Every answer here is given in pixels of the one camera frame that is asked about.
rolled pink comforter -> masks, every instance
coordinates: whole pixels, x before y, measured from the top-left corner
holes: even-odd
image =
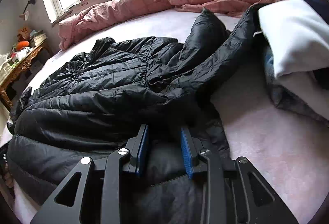
[[[202,8],[207,8],[213,13],[240,17],[250,5],[277,1],[280,0],[112,0],[95,4],[61,21],[60,49],[67,49],[94,31],[173,7],[182,12],[201,12]]]

orange object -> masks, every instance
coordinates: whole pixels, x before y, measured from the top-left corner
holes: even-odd
[[[16,45],[16,51],[20,51],[21,49],[28,47],[29,46],[29,42],[28,41],[21,41],[19,43],[17,43]]]

white cloth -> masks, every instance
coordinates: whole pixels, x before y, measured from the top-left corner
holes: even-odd
[[[274,76],[316,113],[329,120],[329,91],[312,71],[329,67],[329,26],[303,0],[285,0],[258,11],[274,57]]]

bed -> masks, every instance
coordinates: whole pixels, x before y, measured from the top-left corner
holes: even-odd
[[[37,89],[75,54],[90,52],[95,41],[103,37],[123,41],[166,36],[184,42],[198,15],[169,9],[101,30],[54,55],[29,86]],[[236,17],[216,16],[230,31],[239,21]],[[328,128],[306,116],[276,109],[266,93],[262,70],[253,59],[241,65],[237,73],[213,93],[211,101],[222,119],[231,157],[246,156],[278,192],[298,222],[307,224],[329,190]],[[5,129],[2,143],[10,137]],[[14,189],[14,212],[23,224],[30,223],[38,205],[17,183]]]

wooden table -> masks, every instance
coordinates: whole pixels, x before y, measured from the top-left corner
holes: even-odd
[[[42,44],[36,46],[32,51],[30,51],[27,56],[22,59],[19,64],[0,81],[0,96],[2,98],[2,103],[9,111],[12,108],[13,103],[9,99],[6,92],[8,85],[13,82],[22,72],[28,70],[31,67],[32,59],[36,57],[42,49],[47,50],[50,54],[50,57],[54,55],[48,46],[47,40],[45,40],[42,42]]]

